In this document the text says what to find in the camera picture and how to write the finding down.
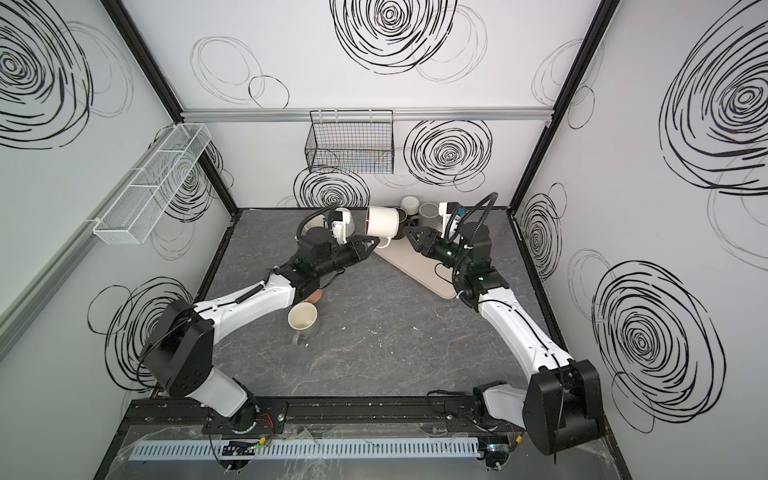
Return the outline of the white mug with handle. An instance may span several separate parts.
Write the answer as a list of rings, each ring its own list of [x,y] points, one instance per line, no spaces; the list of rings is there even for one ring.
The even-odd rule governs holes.
[[[377,249],[386,248],[399,229],[399,212],[395,208],[369,206],[366,213],[365,234],[377,237]]]

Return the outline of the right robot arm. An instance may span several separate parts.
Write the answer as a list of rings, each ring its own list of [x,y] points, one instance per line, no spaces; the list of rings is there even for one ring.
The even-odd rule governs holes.
[[[492,192],[469,208],[448,203],[440,230],[408,226],[404,235],[415,252],[450,270],[457,298],[496,330],[527,375],[524,389],[504,382],[476,388],[483,413],[522,428],[540,453],[556,456],[605,435],[600,376],[539,327],[493,266],[486,219],[497,198]]]

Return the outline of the beige plastic tray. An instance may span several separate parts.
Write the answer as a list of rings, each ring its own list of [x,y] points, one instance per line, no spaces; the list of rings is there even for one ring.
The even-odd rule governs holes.
[[[457,296],[451,283],[452,271],[440,262],[416,252],[406,238],[391,240],[375,253],[442,299]]]

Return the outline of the pink mug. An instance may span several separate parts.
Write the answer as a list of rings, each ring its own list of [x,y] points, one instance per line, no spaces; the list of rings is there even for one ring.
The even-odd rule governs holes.
[[[325,228],[325,215],[319,214],[308,220],[302,227],[302,234],[305,235],[312,228]]]

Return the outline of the wide grey mug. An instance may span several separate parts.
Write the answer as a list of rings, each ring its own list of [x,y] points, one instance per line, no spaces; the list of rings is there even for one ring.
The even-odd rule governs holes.
[[[440,217],[439,206],[431,202],[423,203],[418,209],[418,216],[421,222],[434,221]]]

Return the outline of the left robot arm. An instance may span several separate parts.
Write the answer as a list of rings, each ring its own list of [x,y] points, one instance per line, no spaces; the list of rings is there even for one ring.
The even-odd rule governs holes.
[[[163,311],[139,355],[139,364],[173,399],[211,408],[236,434],[261,420],[253,394],[213,366],[213,347],[226,336],[272,312],[293,307],[323,288],[321,279],[366,260],[377,236],[344,236],[334,224],[337,203],[305,217],[295,253],[267,270],[262,280],[229,295],[190,304],[180,299]]]

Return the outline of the tall grey mug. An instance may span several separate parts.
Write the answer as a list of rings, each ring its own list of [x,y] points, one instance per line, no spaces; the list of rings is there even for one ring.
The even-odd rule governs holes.
[[[296,346],[306,343],[319,329],[316,306],[309,302],[293,306],[288,313],[288,324],[293,330],[292,343]]]

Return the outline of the orange and cream mug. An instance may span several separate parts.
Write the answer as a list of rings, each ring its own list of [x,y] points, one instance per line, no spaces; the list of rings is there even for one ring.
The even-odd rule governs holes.
[[[305,299],[305,302],[308,302],[308,303],[311,303],[311,304],[316,304],[322,298],[322,295],[323,295],[323,291],[321,289],[318,289],[318,290],[314,291],[312,294],[310,294]]]

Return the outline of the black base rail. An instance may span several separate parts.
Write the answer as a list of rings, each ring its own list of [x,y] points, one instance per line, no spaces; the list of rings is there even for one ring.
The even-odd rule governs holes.
[[[258,433],[282,433],[298,425],[420,424],[450,433],[521,432],[519,423],[491,418],[468,395],[385,397],[258,397]],[[215,434],[232,436],[225,417],[199,401],[169,397],[134,400],[122,425],[211,426]]]

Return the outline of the small white mug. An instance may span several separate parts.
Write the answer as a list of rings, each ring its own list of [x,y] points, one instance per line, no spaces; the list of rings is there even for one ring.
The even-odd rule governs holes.
[[[408,215],[413,216],[419,213],[420,201],[417,197],[409,195],[404,196],[400,202],[400,208]]]

